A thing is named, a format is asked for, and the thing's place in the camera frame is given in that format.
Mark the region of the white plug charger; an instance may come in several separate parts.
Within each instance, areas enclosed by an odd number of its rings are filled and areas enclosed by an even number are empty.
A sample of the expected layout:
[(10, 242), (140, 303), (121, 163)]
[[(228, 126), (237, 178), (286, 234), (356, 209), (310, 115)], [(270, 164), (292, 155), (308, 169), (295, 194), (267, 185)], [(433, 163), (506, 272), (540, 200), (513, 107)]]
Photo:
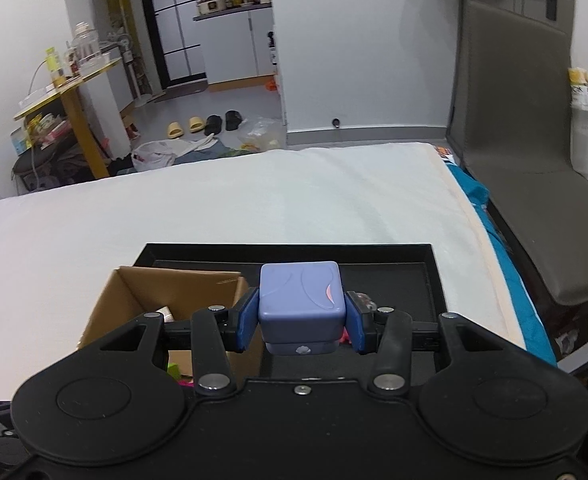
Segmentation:
[(157, 313), (163, 315), (165, 323), (172, 323), (173, 321), (175, 321), (175, 319), (173, 318), (173, 315), (168, 307), (162, 307), (162, 308), (158, 309)]

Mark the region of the green cube charger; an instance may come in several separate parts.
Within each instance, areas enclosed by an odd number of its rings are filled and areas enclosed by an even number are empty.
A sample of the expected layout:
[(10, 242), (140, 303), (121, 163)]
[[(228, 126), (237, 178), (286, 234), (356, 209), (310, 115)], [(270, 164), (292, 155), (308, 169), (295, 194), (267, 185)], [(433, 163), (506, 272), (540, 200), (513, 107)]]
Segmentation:
[(181, 379), (180, 368), (175, 363), (169, 363), (167, 366), (167, 373), (175, 380)]

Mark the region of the pink figurine toy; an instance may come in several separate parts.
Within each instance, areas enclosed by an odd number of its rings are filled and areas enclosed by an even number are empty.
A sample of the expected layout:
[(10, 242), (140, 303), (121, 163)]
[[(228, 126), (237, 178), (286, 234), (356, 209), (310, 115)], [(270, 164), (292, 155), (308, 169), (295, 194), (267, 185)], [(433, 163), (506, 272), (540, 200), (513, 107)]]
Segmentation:
[(192, 379), (180, 379), (178, 380), (178, 384), (181, 387), (193, 388), (194, 382)]

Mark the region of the purple cube charger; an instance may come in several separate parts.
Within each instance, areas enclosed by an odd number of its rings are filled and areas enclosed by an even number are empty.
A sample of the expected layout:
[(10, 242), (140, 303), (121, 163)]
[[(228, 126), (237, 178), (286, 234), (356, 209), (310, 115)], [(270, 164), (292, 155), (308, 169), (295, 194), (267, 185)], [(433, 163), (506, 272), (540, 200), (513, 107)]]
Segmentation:
[(258, 322), (273, 356), (316, 356), (336, 351), (346, 305), (334, 261), (268, 263), (259, 278)]

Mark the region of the cardboard box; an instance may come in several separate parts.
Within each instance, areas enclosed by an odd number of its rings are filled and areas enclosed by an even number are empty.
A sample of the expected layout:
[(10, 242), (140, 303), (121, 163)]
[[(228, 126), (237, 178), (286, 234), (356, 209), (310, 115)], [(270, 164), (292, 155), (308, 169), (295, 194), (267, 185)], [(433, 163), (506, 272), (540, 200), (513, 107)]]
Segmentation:
[(248, 284), (235, 271), (172, 270), (121, 266), (106, 282), (77, 344), (79, 349), (137, 316), (168, 307), (175, 321), (199, 309), (231, 308)]

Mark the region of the blue and red figurine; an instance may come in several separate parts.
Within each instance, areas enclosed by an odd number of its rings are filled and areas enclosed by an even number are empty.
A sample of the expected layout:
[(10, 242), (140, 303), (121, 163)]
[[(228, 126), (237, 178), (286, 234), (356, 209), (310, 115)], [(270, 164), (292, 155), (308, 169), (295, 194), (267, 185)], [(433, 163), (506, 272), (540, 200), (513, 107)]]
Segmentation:
[(352, 349), (360, 353), (370, 351), (377, 339), (371, 301), (353, 290), (344, 293), (344, 300), (345, 330)]

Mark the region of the black tray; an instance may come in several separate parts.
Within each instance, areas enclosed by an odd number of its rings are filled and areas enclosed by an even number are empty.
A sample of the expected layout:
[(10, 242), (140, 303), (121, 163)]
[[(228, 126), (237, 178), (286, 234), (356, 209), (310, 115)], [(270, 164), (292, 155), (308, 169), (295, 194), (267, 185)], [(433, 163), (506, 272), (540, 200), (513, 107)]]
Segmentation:
[[(267, 263), (335, 261), (344, 290), (363, 292), (376, 307), (408, 313), (416, 323), (435, 323), (446, 311), (440, 276), (431, 245), (246, 245), (146, 244), (134, 266), (204, 271), (237, 271), (248, 285), (259, 282)], [(411, 386), (423, 385), (436, 373), (433, 350), (413, 347)], [(374, 356), (359, 356), (348, 344), (333, 353), (304, 359), (265, 353), (260, 376), (358, 378), (369, 376)]]

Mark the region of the teal cloth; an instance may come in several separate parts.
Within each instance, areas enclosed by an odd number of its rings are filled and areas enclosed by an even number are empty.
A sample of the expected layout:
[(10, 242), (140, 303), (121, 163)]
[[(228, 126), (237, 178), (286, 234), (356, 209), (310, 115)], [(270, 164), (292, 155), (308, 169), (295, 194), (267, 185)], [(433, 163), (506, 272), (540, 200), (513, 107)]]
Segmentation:
[(450, 170), (455, 181), (458, 182), (458, 186), (466, 195), (469, 203), (472, 204), (472, 208), (476, 211), (482, 226), (486, 230), (498, 259), (506, 287), (510, 292), (510, 300), (512, 300), (513, 310), (524, 337), (526, 349), (539, 359), (551, 364), (551, 366), (557, 366), (552, 345), (548, 340), (548, 335), (544, 330), (540, 316), (536, 312), (536, 308), (514, 263), (510, 260), (506, 243), (502, 240), (499, 230), (494, 226), (488, 214), (489, 191), (480, 182), (466, 174), (458, 165), (455, 165), (454, 162), (445, 162), (444, 164)]

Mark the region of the white table cloth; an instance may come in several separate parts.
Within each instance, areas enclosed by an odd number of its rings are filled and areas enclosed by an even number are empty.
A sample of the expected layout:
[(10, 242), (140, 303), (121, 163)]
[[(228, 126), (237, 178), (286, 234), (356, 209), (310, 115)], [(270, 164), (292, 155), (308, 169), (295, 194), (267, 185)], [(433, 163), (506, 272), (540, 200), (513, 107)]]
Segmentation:
[(72, 352), (149, 243), (427, 244), (446, 307), (523, 344), (498, 258), (435, 148), (269, 151), (0, 200), (0, 400)]

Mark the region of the white plastic bag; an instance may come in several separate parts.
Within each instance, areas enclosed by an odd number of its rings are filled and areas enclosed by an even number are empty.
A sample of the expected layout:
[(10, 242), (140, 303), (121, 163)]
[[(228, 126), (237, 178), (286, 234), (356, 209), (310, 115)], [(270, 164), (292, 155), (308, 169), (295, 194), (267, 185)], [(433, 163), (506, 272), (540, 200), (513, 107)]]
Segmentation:
[(137, 172), (170, 167), (177, 158), (193, 152), (207, 150), (217, 142), (218, 139), (213, 134), (196, 141), (168, 139), (146, 142), (132, 151), (132, 165), (134, 165)]

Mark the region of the clear plastic bag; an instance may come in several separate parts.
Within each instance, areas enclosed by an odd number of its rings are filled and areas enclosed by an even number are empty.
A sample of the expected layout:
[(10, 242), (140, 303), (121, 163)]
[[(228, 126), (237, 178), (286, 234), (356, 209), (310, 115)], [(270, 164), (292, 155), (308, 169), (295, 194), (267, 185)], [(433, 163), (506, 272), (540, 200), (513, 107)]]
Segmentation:
[(244, 119), (237, 130), (241, 148), (255, 152), (284, 150), (286, 135), (285, 125), (280, 120), (264, 117)]

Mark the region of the yellow slipper left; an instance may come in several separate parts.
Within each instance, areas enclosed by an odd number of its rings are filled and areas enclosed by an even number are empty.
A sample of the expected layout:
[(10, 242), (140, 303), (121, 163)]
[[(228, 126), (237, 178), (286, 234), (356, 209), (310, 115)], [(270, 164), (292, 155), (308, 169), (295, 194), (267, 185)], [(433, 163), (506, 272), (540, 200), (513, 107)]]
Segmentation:
[(171, 122), (167, 127), (167, 138), (170, 140), (178, 139), (183, 136), (184, 132), (179, 122)]

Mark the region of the yellow slipper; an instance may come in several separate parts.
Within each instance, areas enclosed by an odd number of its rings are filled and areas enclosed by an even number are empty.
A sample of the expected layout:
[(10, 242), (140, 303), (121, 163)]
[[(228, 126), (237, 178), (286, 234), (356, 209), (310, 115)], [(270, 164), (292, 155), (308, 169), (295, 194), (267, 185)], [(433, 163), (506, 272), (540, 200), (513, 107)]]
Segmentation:
[(167, 138), (170, 140), (178, 139), (183, 136), (184, 132), (179, 122), (171, 122), (167, 127)]
[(190, 133), (198, 133), (205, 129), (205, 120), (198, 116), (193, 116), (189, 119)]

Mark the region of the black slipper left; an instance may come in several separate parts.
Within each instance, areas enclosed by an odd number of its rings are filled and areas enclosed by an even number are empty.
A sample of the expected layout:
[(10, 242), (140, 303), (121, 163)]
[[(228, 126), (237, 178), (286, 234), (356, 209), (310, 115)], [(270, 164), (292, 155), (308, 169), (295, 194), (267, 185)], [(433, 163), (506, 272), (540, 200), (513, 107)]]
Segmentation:
[(204, 127), (205, 136), (213, 134), (216, 136), (221, 133), (222, 130), (222, 118), (218, 115), (210, 115), (207, 117)]

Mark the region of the black slipper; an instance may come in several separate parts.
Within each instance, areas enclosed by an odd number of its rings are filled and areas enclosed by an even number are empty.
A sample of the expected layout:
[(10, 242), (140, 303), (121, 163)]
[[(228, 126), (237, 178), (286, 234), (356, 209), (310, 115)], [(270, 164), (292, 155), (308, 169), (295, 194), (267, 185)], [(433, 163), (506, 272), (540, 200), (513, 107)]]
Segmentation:
[(204, 127), (205, 136), (213, 134), (216, 136), (221, 133), (222, 130), (222, 118), (218, 115), (210, 115), (207, 117)]
[(243, 122), (243, 117), (237, 110), (228, 110), (224, 116), (225, 120), (225, 130), (227, 131), (235, 131), (239, 129), (239, 126)]

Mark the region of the yellow slipper right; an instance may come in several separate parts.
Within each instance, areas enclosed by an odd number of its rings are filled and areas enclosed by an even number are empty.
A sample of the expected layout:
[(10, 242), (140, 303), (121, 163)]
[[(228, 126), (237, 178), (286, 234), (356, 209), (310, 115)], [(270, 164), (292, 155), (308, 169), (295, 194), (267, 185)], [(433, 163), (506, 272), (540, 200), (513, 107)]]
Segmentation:
[(205, 129), (205, 120), (198, 116), (193, 116), (189, 119), (190, 133), (198, 133)]

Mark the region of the black slipper right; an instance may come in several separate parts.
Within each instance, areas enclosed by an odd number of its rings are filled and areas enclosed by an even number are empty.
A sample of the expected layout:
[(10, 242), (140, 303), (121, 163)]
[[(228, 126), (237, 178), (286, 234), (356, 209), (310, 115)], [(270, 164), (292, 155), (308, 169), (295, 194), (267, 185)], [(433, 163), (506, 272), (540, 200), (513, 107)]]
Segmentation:
[(228, 110), (224, 116), (225, 120), (225, 130), (227, 131), (235, 131), (239, 129), (239, 126), (243, 122), (243, 117), (237, 110)]

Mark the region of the grey chair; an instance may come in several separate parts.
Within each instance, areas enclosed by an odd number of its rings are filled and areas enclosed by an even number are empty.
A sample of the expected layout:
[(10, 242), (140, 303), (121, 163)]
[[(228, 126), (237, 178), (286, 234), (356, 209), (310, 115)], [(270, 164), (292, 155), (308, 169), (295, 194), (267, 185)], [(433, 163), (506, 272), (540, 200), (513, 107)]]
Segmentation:
[(588, 179), (570, 160), (568, 37), (470, 0), (451, 142), (565, 307), (588, 302)]

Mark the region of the yellow side table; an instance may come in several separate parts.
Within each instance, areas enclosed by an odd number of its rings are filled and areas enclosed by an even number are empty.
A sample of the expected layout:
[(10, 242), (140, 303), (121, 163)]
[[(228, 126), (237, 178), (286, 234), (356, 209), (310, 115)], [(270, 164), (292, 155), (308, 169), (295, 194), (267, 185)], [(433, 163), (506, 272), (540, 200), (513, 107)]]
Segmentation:
[(89, 127), (86, 114), (82, 109), (78, 89), (83, 84), (86, 84), (97, 76), (108, 72), (119, 63), (120, 60), (114, 58), (114, 60), (104, 62), (101, 67), (93, 68), (88, 74), (68, 79), (61, 87), (54, 88), (39, 100), (22, 107), (14, 115), (13, 119), (24, 119), (31, 114), (37, 113), (40, 108), (46, 106), (50, 102), (60, 100), (93, 177), (96, 179), (107, 178), (110, 174), (108, 173), (108, 166), (106, 166), (104, 162), (105, 156), (101, 154), (101, 144), (96, 140), (96, 137), (93, 136)]

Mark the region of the glass jar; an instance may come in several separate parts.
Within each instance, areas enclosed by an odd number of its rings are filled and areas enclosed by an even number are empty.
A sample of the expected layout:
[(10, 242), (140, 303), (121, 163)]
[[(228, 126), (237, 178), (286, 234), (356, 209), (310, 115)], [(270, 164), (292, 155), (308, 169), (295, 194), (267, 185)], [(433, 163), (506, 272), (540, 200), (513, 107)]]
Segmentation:
[(102, 58), (99, 34), (87, 22), (75, 26), (73, 48), (79, 67), (94, 66)]

